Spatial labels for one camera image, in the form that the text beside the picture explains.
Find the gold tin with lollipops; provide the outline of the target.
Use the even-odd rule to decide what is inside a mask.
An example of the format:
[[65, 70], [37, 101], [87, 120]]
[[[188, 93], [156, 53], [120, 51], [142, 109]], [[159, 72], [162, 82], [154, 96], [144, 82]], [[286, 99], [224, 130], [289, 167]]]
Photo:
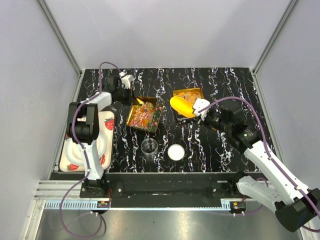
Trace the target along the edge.
[[137, 96], [142, 105], [131, 105], [126, 126], [149, 133], [155, 133], [161, 120], [164, 101], [157, 97]]

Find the yellow plastic scoop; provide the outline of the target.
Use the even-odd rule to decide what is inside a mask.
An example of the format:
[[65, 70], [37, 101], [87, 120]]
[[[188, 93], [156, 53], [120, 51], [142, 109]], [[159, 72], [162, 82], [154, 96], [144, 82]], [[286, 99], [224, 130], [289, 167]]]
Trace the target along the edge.
[[196, 116], [194, 114], [193, 104], [182, 97], [173, 96], [170, 99], [170, 106], [186, 118], [194, 118]]

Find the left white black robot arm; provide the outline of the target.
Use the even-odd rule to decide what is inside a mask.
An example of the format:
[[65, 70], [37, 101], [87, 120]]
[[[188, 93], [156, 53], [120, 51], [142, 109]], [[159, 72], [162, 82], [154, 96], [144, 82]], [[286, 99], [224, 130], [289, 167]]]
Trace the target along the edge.
[[71, 102], [68, 106], [66, 134], [77, 145], [84, 161], [85, 179], [95, 181], [90, 192], [97, 198], [108, 193], [106, 183], [100, 181], [104, 169], [100, 163], [97, 139], [100, 132], [99, 112], [112, 103], [133, 104], [137, 102], [133, 93], [131, 74], [120, 73], [111, 78], [112, 83], [100, 88], [93, 96], [81, 102]]

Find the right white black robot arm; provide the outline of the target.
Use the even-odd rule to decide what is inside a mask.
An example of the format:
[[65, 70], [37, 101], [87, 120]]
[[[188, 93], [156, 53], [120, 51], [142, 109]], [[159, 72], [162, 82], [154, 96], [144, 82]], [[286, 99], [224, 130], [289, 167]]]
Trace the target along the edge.
[[231, 146], [253, 162], [267, 177], [272, 188], [241, 174], [227, 185], [228, 195], [239, 198], [247, 195], [274, 212], [288, 231], [295, 232], [320, 215], [320, 190], [311, 189], [300, 181], [269, 148], [263, 131], [246, 124], [244, 111], [237, 97], [217, 101], [219, 111], [210, 110], [215, 104], [197, 99], [193, 112], [200, 122], [225, 134]]

